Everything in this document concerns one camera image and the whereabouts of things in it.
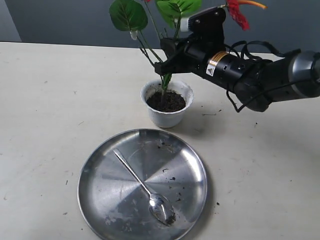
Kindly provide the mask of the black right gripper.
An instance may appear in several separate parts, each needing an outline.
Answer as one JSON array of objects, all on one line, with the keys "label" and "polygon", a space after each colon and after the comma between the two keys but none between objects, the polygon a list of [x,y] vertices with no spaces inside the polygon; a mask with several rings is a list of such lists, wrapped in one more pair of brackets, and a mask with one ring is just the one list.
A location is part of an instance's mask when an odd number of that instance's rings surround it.
[{"label": "black right gripper", "polygon": [[222,41],[207,41],[200,37],[160,39],[160,48],[167,59],[154,63],[158,75],[192,73],[225,90],[248,74],[248,61],[230,54]]}]

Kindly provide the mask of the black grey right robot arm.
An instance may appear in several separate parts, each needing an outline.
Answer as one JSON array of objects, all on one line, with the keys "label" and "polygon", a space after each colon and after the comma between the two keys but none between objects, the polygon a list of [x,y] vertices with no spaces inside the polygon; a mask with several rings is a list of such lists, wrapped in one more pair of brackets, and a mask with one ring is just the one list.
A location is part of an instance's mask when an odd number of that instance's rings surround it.
[{"label": "black grey right robot arm", "polygon": [[[193,73],[225,90],[236,112],[248,108],[264,112],[272,103],[317,98],[320,95],[320,54],[296,49],[279,52],[265,41],[252,41],[266,47],[278,60],[263,59],[248,51],[246,41],[240,53],[223,39],[163,38],[160,47],[167,59],[154,63],[154,71],[166,74]],[[231,94],[241,102],[237,106]]]}]

